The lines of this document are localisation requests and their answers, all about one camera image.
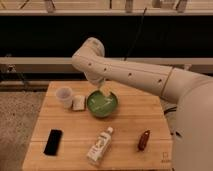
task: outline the shelf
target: shelf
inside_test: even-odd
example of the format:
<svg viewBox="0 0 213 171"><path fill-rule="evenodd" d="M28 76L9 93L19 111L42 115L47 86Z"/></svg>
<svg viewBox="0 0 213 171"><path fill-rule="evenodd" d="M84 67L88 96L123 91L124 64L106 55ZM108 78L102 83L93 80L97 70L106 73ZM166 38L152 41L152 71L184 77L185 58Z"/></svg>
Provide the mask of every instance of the shelf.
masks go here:
<svg viewBox="0 0 213 171"><path fill-rule="evenodd" d="M177 4L177 0L164 1L167 4L175 1ZM0 0L0 15L137 16L141 15L145 8L147 8L146 15L154 16L213 15L213 0L188 0L183 13L177 12L176 5L173 5L173 8L168 8L168 5L154 8L152 0L133 0L131 13L125 10L126 0L53 0L52 2L55 10L48 13L45 0Z"/></svg>

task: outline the black phone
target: black phone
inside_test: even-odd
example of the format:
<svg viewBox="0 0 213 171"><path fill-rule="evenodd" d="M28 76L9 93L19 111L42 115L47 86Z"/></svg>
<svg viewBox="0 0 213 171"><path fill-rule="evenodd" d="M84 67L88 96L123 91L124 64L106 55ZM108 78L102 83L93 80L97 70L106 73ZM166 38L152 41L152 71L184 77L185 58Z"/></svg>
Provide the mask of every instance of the black phone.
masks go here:
<svg viewBox="0 0 213 171"><path fill-rule="evenodd" d="M55 156L57 154L57 150L59 147L59 143L61 140L62 131L52 129L49 134L49 138L44 149L44 154Z"/></svg>

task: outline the small bottle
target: small bottle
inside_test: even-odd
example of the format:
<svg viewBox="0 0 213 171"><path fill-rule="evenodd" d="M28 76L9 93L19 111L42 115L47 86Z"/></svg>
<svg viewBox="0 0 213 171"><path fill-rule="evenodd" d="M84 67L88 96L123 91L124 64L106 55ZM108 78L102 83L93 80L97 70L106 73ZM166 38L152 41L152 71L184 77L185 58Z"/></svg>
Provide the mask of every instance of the small bottle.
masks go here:
<svg viewBox="0 0 213 171"><path fill-rule="evenodd" d="M100 160L104 155L107 147L111 142L111 135L113 133L113 128L108 127L106 131L102 132L95 144L90 148L89 152L87 153L87 158L89 161L94 165L99 165Z"/></svg>

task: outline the cable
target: cable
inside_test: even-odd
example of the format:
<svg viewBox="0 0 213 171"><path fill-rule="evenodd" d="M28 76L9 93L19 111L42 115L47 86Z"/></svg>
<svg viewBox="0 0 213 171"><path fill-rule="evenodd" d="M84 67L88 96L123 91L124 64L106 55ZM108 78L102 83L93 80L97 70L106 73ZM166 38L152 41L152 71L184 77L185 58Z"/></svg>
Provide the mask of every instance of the cable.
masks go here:
<svg viewBox="0 0 213 171"><path fill-rule="evenodd" d="M166 114L168 114L168 113L170 113L170 112L175 112L176 110L177 110L177 106L171 107L171 108L169 108L169 109L166 109L166 110L164 111L164 115L166 115Z"/></svg>
<svg viewBox="0 0 213 171"><path fill-rule="evenodd" d="M140 35L142 33L143 23L144 23L144 17L145 17L146 11L147 11L147 8L144 8L143 14L142 14L142 17L141 17L141 22L140 22L140 25L138 27L138 31L137 31L137 33L135 35L135 39L134 39L132 45L130 46L130 48L129 48L128 52L127 52L126 57L124 58L124 61L126 61L127 57L129 57L131 55L131 53L132 53L133 49L135 48L135 45L136 45L136 43L138 41L138 38L140 37Z"/></svg>

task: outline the black wall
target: black wall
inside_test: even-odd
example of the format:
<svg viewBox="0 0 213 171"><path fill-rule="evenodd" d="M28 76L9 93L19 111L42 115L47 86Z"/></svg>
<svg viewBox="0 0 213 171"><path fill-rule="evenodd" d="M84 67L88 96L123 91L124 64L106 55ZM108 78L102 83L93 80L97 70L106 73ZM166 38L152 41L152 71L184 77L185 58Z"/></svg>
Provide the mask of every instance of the black wall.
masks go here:
<svg viewBox="0 0 213 171"><path fill-rule="evenodd" d="M106 56L124 57L141 17L0 17L0 56L70 57L90 36L105 45ZM213 17L145 16L133 57L213 57Z"/></svg>

